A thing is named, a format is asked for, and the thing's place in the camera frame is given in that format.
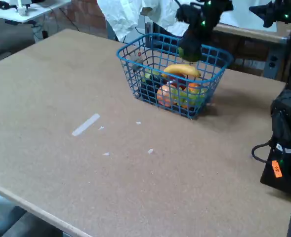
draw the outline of tabletop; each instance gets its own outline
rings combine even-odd
[[[0,61],[0,194],[74,237],[286,236],[250,157],[284,84],[226,70],[190,120],[133,98],[122,45],[65,30]]]
[[[291,37],[291,23],[286,24],[280,21],[277,22],[277,32],[250,30],[222,23],[219,23],[214,28],[214,30],[256,40],[281,44],[286,44]]]
[[[72,0],[45,0],[44,2],[33,3],[28,8],[26,16],[19,15],[18,11],[15,8],[10,8],[7,10],[0,9],[0,18],[25,23],[30,20],[39,18],[40,16],[50,11],[53,11],[56,8],[66,6],[71,2]]]

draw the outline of orange tag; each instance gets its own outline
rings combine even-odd
[[[280,178],[283,176],[282,171],[280,170],[279,164],[276,160],[272,161],[273,170],[276,178]]]

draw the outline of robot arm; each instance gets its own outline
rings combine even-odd
[[[201,44],[210,40],[221,14],[234,9],[232,0],[196,0],[183,5],[175,1],[179,5],[176,19],[189,24],[179,42],[179,54],[189,62],[196,62],[201,58]],[[276,0],[267,5],[252,6],[249,10],[263,19],[264,27],[270,27],[276,21],[291,23],[291,0]]]

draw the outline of white strip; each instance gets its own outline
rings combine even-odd
[[[283,147],[279,143],[277,143],[276,148],[279,151],[283,152]],[[291,149],[285,148],[285,152],[288,153],[288,154],[291,154]]]
[[[87,128],[89,128],[89,126],[91,126],[94,122],[96,122],[99,118],[100,118],[99,114],[94,114],[89,119],[87,119],[86,122],[84,122],[81,126],[76,128],[76,130],[72,133],[72,135],[75,136],[75,137],[80,135]]]

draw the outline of white cloth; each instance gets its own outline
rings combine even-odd
[[[179,0],[180,4],[193,1],[195,0]],[[249,11],[250,6],[267,4],[269,1],[233,0],[235,9],[224,13],[220,22],[241,28],[275,32],[276,23],[271,28],[264,28],[263,21]],[[138,25],[141,11],[145,7],[152,8],[148,14],[151,20],[176,36],[182,36],[188,28],[188,24],[176,20],[179,6],[174,0],[97,0],[97,3],[119,40]]]

